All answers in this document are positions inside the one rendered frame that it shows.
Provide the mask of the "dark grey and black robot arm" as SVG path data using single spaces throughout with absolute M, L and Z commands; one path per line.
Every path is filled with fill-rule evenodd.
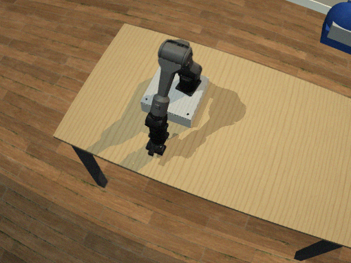
M 193 62 L 191 55 L 193 56 L 192 47 L 182 39 L 166 39 L 158 50 L 158 63 L 161 67 L 158 93 L 153 96 L 150 113 L 145 119 L 151 137 L 156 140 L 165 135 L 170 101 L 168 93 L 176 73 L 180 76 L 180 82 L 175 88 L 188 96 L 192 96 L 202 82 L 202 66 Z

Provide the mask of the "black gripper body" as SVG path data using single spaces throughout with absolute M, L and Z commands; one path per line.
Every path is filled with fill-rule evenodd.
M 150 136 L 150 133 L 148 135 L 148 137 L 150 138 L 150 144 L 149 144 L 149 151 L 148 151 L 148 155 L 153 156 L 154 152 L 157 151 L 165 142 L 167 139 L 167 127 L 169 126 L 169 124 L 167 123 L 165 125 L 165 135 L 163 138 L 161 139 L 154 139 Z

